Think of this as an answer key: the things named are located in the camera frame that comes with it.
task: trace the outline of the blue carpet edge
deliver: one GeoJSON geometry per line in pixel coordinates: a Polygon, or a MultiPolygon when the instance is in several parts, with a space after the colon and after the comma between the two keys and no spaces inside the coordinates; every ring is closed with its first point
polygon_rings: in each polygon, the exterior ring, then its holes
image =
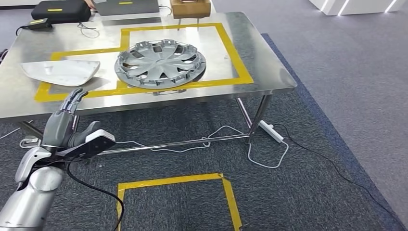
{"type": "MultiPolygon", "coordinates": [[[[327,118],[326,114],[322,111],[320,106],[317,104],[315,99],[312,97],[310,94],[309,90],[305,87],[305,85],[302,83],[298,75],[295,73],[293,68],[290,66],[288,61],[285,59],[281,51],[279,51],[278,47],[276,44],[273,42],[273,40],[270,38],[269,34],[267,33],[262,33],[261,36],[264,38],[264,40],[267,42],[267,44],[271,47],[271,49],[275,52],[277,57],[280,59],[280,61],[283,63],[285,68],[289,71],[289,73],[292,75],[292,77],[295,79],[297,82],[297,88],[296,92],[300,96],[301,100],[303,103],[306,105],[308,110],[312,113],[312,115],[315,117],[319,125],[321,126],[324,135],[326,138],[329,140],[330,144],[332,147],[337,151],[340,160],[345,164],[346,169],[348,172],[351,174],[353,177],[353,180],[355,183],[363,185],[366,187],[372,196],[380,202],[385,208],[387,208],[393,215],[399,219],[398,215],[394,212],[394,210],[390,207],[384,196],[381,194],[381,192],[378,190],[378,188],[375,186],[374,182],[371,180],[371,178],[368,176],[366,171],[363,169],[363,167],[360,165],[354,154],[351,152],[351,150],[348,148],[347,144],[345,141],[341,138],[340,134],[337,132],[336,128],[333,126],[333,124],[330,122],[329,118],[327,118]]],[[[368,200],[371,201],[373,204],[374,208],[377,211],[378,216],[381,219],[381,222],[383,223],[384,227],[386,230],[390,231],[398,231],[401,230],[401,227],[399,224],[392,218],[383,208],[378,206],[366,193],[365,191],[363,194],[367,197],[368,200]]]]}

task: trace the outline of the yellow tape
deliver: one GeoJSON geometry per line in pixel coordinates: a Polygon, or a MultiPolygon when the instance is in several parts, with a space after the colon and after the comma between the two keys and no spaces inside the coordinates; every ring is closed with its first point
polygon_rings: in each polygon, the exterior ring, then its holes
{"type": "Polygon", "coordinates": [[[234,192],[232,191],[231,182],[224,177],[222,178],[222,184],[224,185],[225,196],[227,197],[229,213],[231,214],[232,225],[235,231],[239,231],[242,226],[240,213],[238,212],[237,203],[235,202],[234,192]]]}
{"type": "MultiPolygon", "coordinates": [[[[141,187],[149,187],[149,186],[158,186],[158,185],[165,185],[165,184],[176,184],[176,183],[185,183],[191,181],[200,181],[200,180],[222,180],[222,184],[224,186],[225,196],[227,198],[229,212],[231,214],[232,225],[234,226],[235,231],[239,231],[240,227],[242,226],[240,214],[238,211],[237,203],[235,202],[234,192],[232,191],[231,183],[225,179],[222,173],[210,173],[210,174],[201,174],[201,175],[192,175],[192,176],[184,176],[184,177],[172,177],[172,178],[164,178],[164,179],[156,179],[156,180],[144,180],[144,181],[136,181],[136,182],[126,182],[126,183],[119,183],[117,186],[117,196],[123,201],[125,199],[125,190],[126,189],[134,189],[134,188],[141,188],[141,187]]],[[[122,207],[120,203],[117,203],[117,214],[118,217],[122,212],[122,207]]]]}
{"type": "MultiPolygon", "coordinates": [[[[130,46],[130,32],[131,31],[164,30],[164,29],[179,29],[179,28],[187,28],[187,27],[210,27],[210,26],[214,26],[216,28],[221,38],[221,41],[224,44],[225,49],[227,50],[227,53],[231,58],[231,62],[234,65],[235,70],[237,71],[238,77],[218,79],[218,80],[190,82],[190,83],[181,85],[179,87],[168,88],[165,90],[184,90],[184,89],[192,89],[192,88],[203,88],[203,87],[214,87],[214,86],[222,86],[222,85],[253,83],[254,81],[249,75],[249,72],[247,71],[244,63],[242,62],[238,52],[236,51],[222,23],[203,23],[203,24],[184,24],[184,25],[169,25],[169,26],[146,26],[146,27],[122,28],[121,38],[120,38],[120,47],[83,50],[83,51],[54,52],[51,54],[50,59],[52,61],[57,61],[57,60],[61,60],[65,56],[71,56],[71,55],[85,55],[85,54],[98,54],[98,53],[125,51],[130,46]]],[[[49,94],[50,87],[51,87],[51,84],[41,82],[40,85],[38,86],[37,93],[34,96],[34,100],[38,102],[62,101],[68,96],[68,93],[49,94]]],[[[142,89],[142,88],[135,88],[135,87],[130,88],[127,86],[127,84],[121,81],[118,81],[116,89],[90,91],[89,94],[85,97],[94,98],[94,97],[103,97],[103,96],[112,96],[112,95],[148,93],[148,92],[157,92],[157,90],[142,89]]]]}
{"type": "Polygon", "coordinates": [[[40,19],[40,20],[36,20],[36,21],[32,21],[32,22],[30,22],[30,24],[40,23],[40,22],[44,22],[44,19],[40,19]]]}

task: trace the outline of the person's hand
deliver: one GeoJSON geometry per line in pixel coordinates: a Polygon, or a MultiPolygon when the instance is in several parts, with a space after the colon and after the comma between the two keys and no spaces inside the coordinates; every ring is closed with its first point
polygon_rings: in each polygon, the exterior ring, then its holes
{"type": "Polygon", "coordinates": [[[87,3],[87,5],[89,6],[89,8],[91,8],[91,9],[95,9],[95,6],[93,5],[93,2],[92,2],[92,0],[84,0],[86,3],[87,3]]]}

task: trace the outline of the black case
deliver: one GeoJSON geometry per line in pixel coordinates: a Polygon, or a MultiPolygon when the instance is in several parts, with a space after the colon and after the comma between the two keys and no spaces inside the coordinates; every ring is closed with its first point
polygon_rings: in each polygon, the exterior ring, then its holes
{"type": "Polygon", "coordinates": [[[51,24],[86,22],[90,9],[83,0],[51,0],[40,2],[31,12],[34,20],[48,18],[51,24]]]}

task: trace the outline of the robot finger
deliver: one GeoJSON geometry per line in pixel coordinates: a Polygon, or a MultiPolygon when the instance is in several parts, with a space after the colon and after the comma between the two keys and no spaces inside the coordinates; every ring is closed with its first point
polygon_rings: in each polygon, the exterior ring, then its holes
{"type": "Polygon", "coordinates": [[[78,106],[78,103],[81,102],[82,98],[83,98],[84,96],[86,96],[86,95],[88,95],[88,92],[87,92],[87,91],[78,93],[78,94],[74,97],[74,99],[71,101],[71,103],[68,105],[68,107],[67,107],[66,110],[67,110],[69,113],[74,114],[75,111],[77,110],[76,107],[78,106]]]}
{"type": "Polygon", "coordinates": [[[74,98],[82,91],[83,91],[82,88],[77,88],[77,89],[73,90],[71,93],[69,93],[68,97],[66,97],[63,104],[61,105],[60,110],[61,111],[66,111],[68,109],[69,105],[74,100],[74,98]]]}

